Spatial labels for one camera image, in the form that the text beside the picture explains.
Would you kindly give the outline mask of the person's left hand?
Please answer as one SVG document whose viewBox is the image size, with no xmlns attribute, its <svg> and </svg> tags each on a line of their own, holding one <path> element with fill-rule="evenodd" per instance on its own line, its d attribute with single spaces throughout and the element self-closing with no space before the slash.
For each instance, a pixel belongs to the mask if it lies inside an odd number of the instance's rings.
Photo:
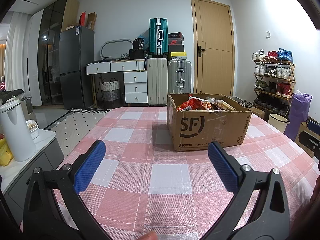
<svg viewBox="0 0 320 240">
<path fill-rule="evenodd" d="M 141 237 L 139 237 L 137 240 L 157 240 L 157 234 L 154 231 L 150 231 Z"/>
</svg>

